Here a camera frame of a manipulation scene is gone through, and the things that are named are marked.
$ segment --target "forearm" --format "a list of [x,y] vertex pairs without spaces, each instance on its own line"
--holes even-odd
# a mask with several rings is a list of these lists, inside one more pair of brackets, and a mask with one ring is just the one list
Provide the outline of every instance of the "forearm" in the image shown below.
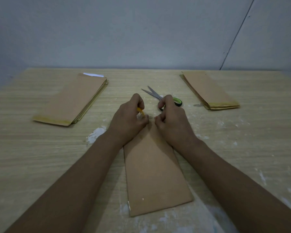
[[120,148],[108,132],[101,135],[6,232],[81,232]]
[[204,142],[183,155],[241,232],[291,232],[291,210]]

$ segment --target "person's left arm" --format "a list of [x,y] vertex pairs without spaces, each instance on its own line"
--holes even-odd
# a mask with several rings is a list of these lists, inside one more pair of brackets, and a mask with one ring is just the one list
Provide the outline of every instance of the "person's left arm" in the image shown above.
[[109,129],[5,232],[81,232],[115,156],[149,123],[148,116],[137,119],[137,107],[144,103],[134,94]]

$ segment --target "wooden tabletop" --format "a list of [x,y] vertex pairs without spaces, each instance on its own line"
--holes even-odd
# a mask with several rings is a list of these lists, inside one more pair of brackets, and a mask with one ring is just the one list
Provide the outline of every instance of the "wooden tabletop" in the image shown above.
[[[109,80],[82,120],[68,128],[31,121],[79,72],[103,74]],[[196,136],[291,208],[291,80],[276,71],[207,73],[241,108],[206,110],[179,77],[181,70],[24,71],[0,91],[0,232],[82,156],[89,147],[88,135],[108,127],[132,94],[142,96],[146,113],[159,114],[158,100],[141,90],[147,85],[180,98]],[[177,158],[194,202],[130,218],[121,150],[84,232],[237,232],[198,174],[181,156]]]

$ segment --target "gray wall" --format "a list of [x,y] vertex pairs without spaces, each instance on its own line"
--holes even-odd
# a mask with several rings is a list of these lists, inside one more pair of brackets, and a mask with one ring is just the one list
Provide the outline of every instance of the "gray wall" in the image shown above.
[[291,69],[291,0],[251,3],[0,0],[0,86],[29,66]]

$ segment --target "scissor handle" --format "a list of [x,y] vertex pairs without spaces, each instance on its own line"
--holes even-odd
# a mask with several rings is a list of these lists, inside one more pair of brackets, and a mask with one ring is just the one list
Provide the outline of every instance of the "scissor handle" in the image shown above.
[[173,101],[174,101],[176,106],[180,107],[182,105],[182,100],[180,100],[180,99],[178,99],[176,97],[173,97],[172,99],[173,99]]

